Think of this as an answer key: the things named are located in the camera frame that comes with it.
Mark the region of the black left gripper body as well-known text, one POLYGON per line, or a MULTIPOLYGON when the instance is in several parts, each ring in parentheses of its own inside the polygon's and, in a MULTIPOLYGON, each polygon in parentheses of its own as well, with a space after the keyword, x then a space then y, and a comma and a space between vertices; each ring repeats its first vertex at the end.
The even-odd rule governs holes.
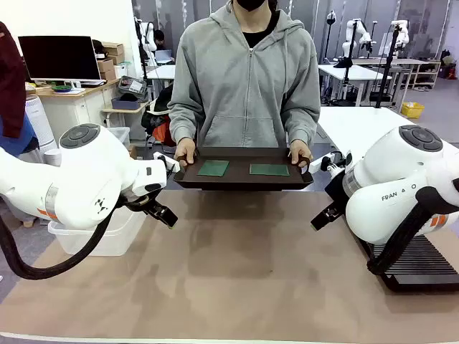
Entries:
POLYGON ((161 205, 156 201, 160 191, 152 191, 144 196, 127 197, 121 195, 121 205, 127 207, 133 212, 145 212, 146 214, 155 214, 161 210, 161 205))

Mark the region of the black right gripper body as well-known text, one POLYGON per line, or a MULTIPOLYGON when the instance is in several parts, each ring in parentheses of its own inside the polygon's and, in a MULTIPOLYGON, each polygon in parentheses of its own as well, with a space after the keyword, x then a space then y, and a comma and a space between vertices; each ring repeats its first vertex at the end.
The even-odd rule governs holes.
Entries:
POLYGON ((340 172, 334 176, 330 183, 325 187, 325 192, 333 200, 329 206, 337 206, 341 208, 341 214, 345 212, 346 205, 348 202, 348 196, 343 187, 343 179, 345 171, 340 172))

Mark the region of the person's left hand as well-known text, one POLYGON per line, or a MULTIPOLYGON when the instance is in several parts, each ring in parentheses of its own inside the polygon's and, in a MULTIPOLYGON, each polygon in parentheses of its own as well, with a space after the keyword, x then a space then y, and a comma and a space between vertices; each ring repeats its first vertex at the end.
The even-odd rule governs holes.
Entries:
POLYGON ((305 168, 313 160, 311 150, 302 140, 293 140, 290 142, 289 156, 291 163, 299 168, 305 168))

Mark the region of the person's right hand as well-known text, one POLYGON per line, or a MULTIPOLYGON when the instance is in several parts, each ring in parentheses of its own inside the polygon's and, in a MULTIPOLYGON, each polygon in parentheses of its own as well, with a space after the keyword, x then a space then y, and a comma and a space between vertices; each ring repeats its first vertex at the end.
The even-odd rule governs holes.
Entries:
POLYGON ((187 167, 194 163, 196 145, 191 138, 182 138, 176 144, 174 159, 179 162, 181 167, 187 167))

